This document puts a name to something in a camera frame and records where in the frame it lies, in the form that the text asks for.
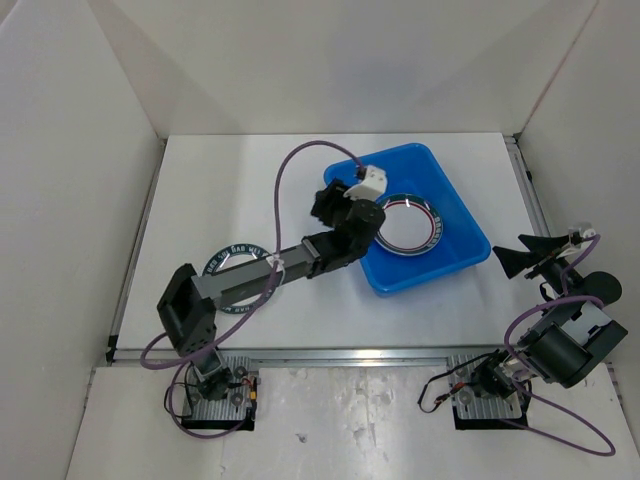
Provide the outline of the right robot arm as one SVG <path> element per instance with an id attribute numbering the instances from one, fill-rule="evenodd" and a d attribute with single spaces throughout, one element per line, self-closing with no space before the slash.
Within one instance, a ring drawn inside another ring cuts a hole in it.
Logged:
<path id="1" fill-rule="evenodd" d="M 475 367 L 470 385 L 476 397 L 506 399 L 517 382 L 532 377 L 570 388 L 628 334 L 603 311 L 621 298 L 619 280 L 604 271 L 583 276 L 576 270 L 599 240 L 594 229 L 576 227 L 560 237 L 521 234 L 523 251 L 493 248 L 509 279 L 544 279 L 545 303 L 525 312 L 507 329 L 505 348 Z"/>

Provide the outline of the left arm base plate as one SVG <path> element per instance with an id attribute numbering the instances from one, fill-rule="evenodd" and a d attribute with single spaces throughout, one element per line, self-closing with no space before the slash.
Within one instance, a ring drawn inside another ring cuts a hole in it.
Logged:
<path id="1" fill-rule="evenodd" d="M 244 355 L 218 352 L 203 375 L 190 365 L 181 382 L 185 400 L 178 415 L 181 425 L 192 431 L 254 431 L 258 410 L 259 371 Z"/>

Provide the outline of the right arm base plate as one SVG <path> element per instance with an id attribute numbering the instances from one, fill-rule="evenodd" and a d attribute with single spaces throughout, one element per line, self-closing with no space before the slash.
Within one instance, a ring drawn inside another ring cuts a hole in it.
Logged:
<path id="1" fill-rule="evenodd" d="M 464 386 L 452 397 L 454 426 L 459 431 L 517 430 L 528 426 L 531 399 L 516 390 L 503 368 L 511 357 L 498 349 L 472 357 L 447 358 L 448 383 Z"/>

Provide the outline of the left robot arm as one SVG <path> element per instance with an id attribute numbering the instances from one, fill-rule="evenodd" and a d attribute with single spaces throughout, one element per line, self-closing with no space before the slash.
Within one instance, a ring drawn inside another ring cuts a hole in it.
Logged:
<path id="1" fill-rule="evenodd" d="M 202 398 L 222 400 L 238 385 L 217 351 L 194 357 L 214 342 L 216 312 L 251 298 L 260 304 L 280 285 L 311 279 L 364 257 L 385 220 L 376 200 L 386 187 L 386 176 L 378 170 L 352 187 L 334 179 L 316 193 L 311 210 L 327 231 L 306 236 L 279 254 L 218 273 L 199 276 L 190 264 L 174 272 L 157 311 L 176 353 L 194 366 Z"/>

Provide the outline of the red and green rimmed plate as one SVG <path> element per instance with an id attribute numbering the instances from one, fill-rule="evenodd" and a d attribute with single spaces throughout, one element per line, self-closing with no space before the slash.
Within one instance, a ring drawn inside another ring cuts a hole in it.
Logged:
<path id="1" fill-rule="evenodd" d="M 443 236 L 439 211 L 424 198 L 397 193 L 378 200 L 385 214 L 375 240 L 384 250 L 399 256 L 419 256 L 435 248 Z"/>

